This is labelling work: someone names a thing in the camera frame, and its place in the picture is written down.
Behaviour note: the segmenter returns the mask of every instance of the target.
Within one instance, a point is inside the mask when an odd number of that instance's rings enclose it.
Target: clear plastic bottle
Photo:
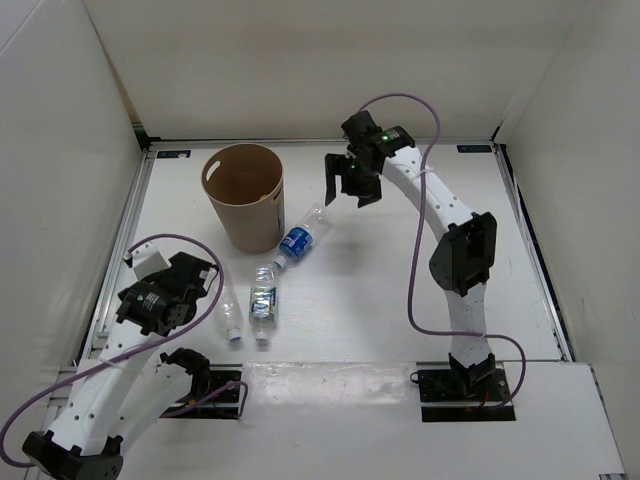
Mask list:
[[[314,204],[307,214],[280,242],[280,253],[274,263],[284,269],[298,262],[329,228],[327,207]]]
[[[222,268],[224,268],[224,285],[213,314],[216,324],[224,332],[227,340],[231,343],[236,343],[242,339],[242,331],[240,329],[242,312],[240,311],[236,290],[233,288],[229,269],[226,265],[223,265]]]
[[[253,325],[256,342],[266,345],[278,322],[276,303],[276,274],[274,264],[256,266],[256,281],[251,288],[249,319]]]

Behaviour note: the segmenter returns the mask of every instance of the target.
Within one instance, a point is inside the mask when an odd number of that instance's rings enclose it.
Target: brown paper bin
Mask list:
[[[257,144],[224,148],[202,169],[202,187],[238,250],[264,253],[278,245],[284,235],[284,192],[275,153]]]

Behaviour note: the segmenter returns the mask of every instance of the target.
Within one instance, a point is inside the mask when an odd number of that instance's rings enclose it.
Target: blue bottle label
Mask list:
[[[294,227],[280,242],[280,251],[288,257],[298,259],[304,255],[312,243],[313,237],[306,230]]]

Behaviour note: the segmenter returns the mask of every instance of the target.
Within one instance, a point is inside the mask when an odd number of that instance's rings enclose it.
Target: white table surface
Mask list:
[[[245,415],[159,420],[120,480],[597,480],[622,465],[588,366],[537,362],[515,422],[422,423],[415,365],[251,365]],[[519,366],[507,364],[510,383]]]
[[[324,155],[340,153],[343,147],[334,143],[271,148],[284,165],[289,229],[314,202],[324,198]],[[278,331],[269,348],[258,348],[246,321],[252,269],[256,261],[270,260],[275,254],[246,255],[231,245],[200,185],[200,171],[216,151],[194,147],[190,158],[155,160],[135,238],[173,232],[209,245],[233,279],[245,317],[244,339],[232,348],[214,325],[214,312],[175,346],[194,348],[213,363],[447,360],[448,339],[425,337],[407,321],[407,282],[418,213],[384,179],[380,202],[357,209],[355,198],[340,195],[330,206],[332,229],[300,265],[282,276]],[[461,154],[455,145],[439,145],[430,164],[462,201],[479,213],[492,212],[498,221],[496,261],[486,296],[488,331],[515,337],[530,359],[558,359],[550,317],[494,155]],[[205,255],[178,241],[159,240],[156,245],[167,258],[179,250]],[[445,297],[428,270],[436,246],[429,229],[425,229],[422,245],[416,319],[425,327],[446,330]],[[132,272],[121,267],[116,292],[133,281]],[[199,302],[200,310],[209,299]],[[118,305],[114,296],[110,321]],[[497,360],[518,358],[506,342],[491,345]]]

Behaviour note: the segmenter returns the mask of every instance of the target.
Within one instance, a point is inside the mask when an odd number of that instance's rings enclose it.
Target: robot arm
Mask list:
[[[111,368],[87,377],[48,430],[31,432],[23,445],[23,452],[58,480],[117,478],[124,453],[140,434],[167,407],[190,390],[199,390],[203,378],[208,378],[208,360],[179,349],[171,356],[163,354],[163,365],[149,385],[129,395],[156,349],[117,364],[110,359],[189,323],[196,313],[196,300],[207,294],[204,284],[213,265],[180,252],[171,257],[168,267],[151,244],[126,260],[138,278],[144,277],[119,294],[118,317],[98,358]]]
[[[402,127],[382,131],[367,111],[343,125],[349,140],[346,155],[325,157],[328,205],[342,193],[357,196],[362,207],[382,198],[379,176],[398,187],[420,209],[420,151]],[[485,333],[484,293],[495,257],[496,221],[462,203],[433,172],[426,175],[426,222],[438,246],[429,262],[435,281],[445,291],[452,331]],[[495,358],[484,337],[452,337],[449,362],[463,389],[490,376]]]

